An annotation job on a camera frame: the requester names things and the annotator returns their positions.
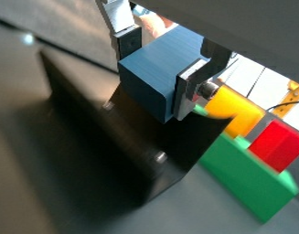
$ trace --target yellow object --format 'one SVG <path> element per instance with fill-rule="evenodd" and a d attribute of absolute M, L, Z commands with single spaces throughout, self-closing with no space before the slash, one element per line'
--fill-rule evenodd
<path fill-rule="evenodd" d="M 235 117 L 224 129 L 234 138 L 246 136 L 264 116 L 263 109 L 224 85 L 207 103 L 206 110 L 214 117 Z"/>
<path fill-rule="evenodd" d="M 299 101 L 299 84 L 293 80 L 289 82 L 289 93 L 280 103 Z M 295 104 L 282 105 L 274 108 L 272 113 L 279 117 L 283 118 L 287 112 L 291 110 Z"/>

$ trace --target screw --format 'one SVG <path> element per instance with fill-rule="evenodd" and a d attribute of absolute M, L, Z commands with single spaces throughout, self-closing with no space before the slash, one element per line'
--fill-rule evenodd
<path fill-rule="evenodd" d="M 215 96 L 218 90 L 219 86 L 215 83 L 204 81 L 199 87 L 198 95 L 210 101 Z"/>
<path fill-rule="evenodd" d="M 111 109 L 113 108 L 115 104 L 113 102 L 111 101 L 107 101 L 103 105 L 103 108 L 107 110 L 107 111 L 111 111 Z"/>
<path fill-rule="evenodd" d="M 158 164 L 162 164 L 167 159 L 166 153 L 164 152 L 159 152 L 155 156 L 154 156 L 154 160 Z"/>

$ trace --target green block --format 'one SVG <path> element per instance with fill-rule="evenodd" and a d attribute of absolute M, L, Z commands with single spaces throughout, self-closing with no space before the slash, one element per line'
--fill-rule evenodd
<path fill-rule="evenodd" d="M 207 116 L 207 111 L 200 105 L 195 105 L 192 111 L 203 116 Z"/>
<path fill-rule="evenodd" d="M 280 174 L 247 150 L 250 143 L 223 133 L 199 163 L 228 188 L 235 197 L 266 222 L 298 194 L 287 171 Z"/>

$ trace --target metal bracket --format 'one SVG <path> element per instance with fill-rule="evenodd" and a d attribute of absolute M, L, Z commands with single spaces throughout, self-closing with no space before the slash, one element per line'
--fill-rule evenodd
<path fill-rule="evenodd" d="M 116 59 L 142 48 L 142 28 L 135 24 L 128 0 L 95 0 L 109 30 Z"/>
<path fill-rule="evenodd" d="M 280 101 L 280 104 L 291 101 L 299 101 L 299 84 L 294 81 L 289 82 L 289 93 L 286 94 L 283 100 Z M 290 112 L 295 104 L 278 106 L 276 108 L 274 108 L 272 113 L 276 115 L 276 117 L 282 119 L 286 116 L 286 114 Z"/>
<path fill-rule="evenodd" d="M 224 70 L 232 54 L 230 49 L 207 39 L 204 39 L 200 52 L 211 58 L 210 62 L 204 64 L 204 61 L 198 59 L 178 74 L 174 101 L 174 116 L 178 120 L 182 120 L 192 111 L 200 96 L 210 100 L 216 93 L 219 87 L 207 80 Z"/>

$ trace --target gray table surface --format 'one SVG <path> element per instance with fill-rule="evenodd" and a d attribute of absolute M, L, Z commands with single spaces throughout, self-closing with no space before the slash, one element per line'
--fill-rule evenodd
<path fill-rule="evenodd" d="M 144 207 L 132 207 L 97 160 L 108 143 L 97 142 L 92 154 L 53 108 L 36 58 L 41 45 L 24 46 L 20 36 L 0 26 L 0 233 L 299 234 L 295 199 L 262 224 L 199 165 Z M 56 53 L 83 82 L 109 84 L 111 91 L 115 74 Z"/>
<path fill-rule="evenodd" d="M 108 29 L 93 0 L 3 0 L 0 19 L 109 69 L 116 69 Z"/>

